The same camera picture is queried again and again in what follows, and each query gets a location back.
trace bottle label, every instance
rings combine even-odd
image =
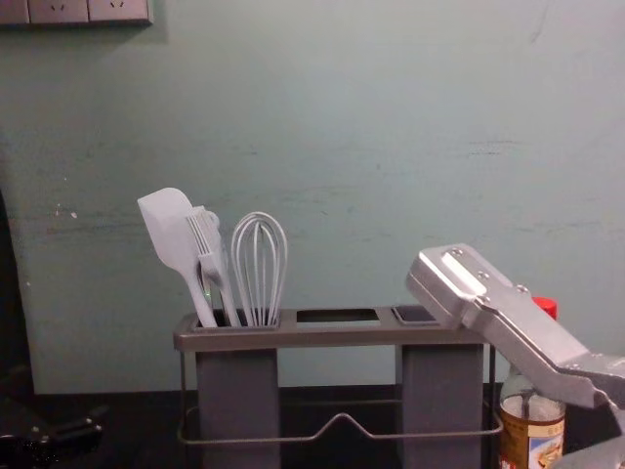
[[[549,469],[563,456],[564,417],[549,422],[523,420],[501,411],[499,467]]]

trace fork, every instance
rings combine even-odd
[[[222,303],[224,304],[224,310],[230,326],[240,327],[241,322],[236,313],[234,307],[234,301],[232,299],[232,293],[229,288],[228,271],[224,268],[224,262],[218,258],[218,254],[211,250],[211,244],[206,237],[203,230],[205,227],[207,230],[208,222],[204,218],[208,215],[204,207],[194,207],[190,215],[187,216],[188,224],[195,238],[195,244],[198,250],[198,260],[201,266],[201,276],[204,288],[208,285],[208,279],[213,281],[220,289],[222,296]]]

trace whisk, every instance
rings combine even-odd
[[[271,215],[252,212],[234,228],[230,248],[247,325],[275,325],[288,258],[284,230]]]

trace gray container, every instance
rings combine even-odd
[[[400,442],[404,469],[478,468],[479,437],[501,431],[481,430],[481,339],[442,329],[420,307],[283,310],[275,328],[202,328],[189,315],[174,345],[183,364],[184,354],[196,356],[203,441],[187,440],[184,429],[180,440],[204,447],[203,469],[279,469],[280,444],[314,441],[338,420],[370,440]],[[342,412],[314,435],[281,436],[277,349],[366,345],[397,345],[397,433],[371,434]]]

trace spatula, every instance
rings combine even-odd
[[[186,219],[193,207],[187,196],[177,189],[166,188],[137,202],[158,258],[185,279],[201,324],[217,327],[197,278],[197,248]]]

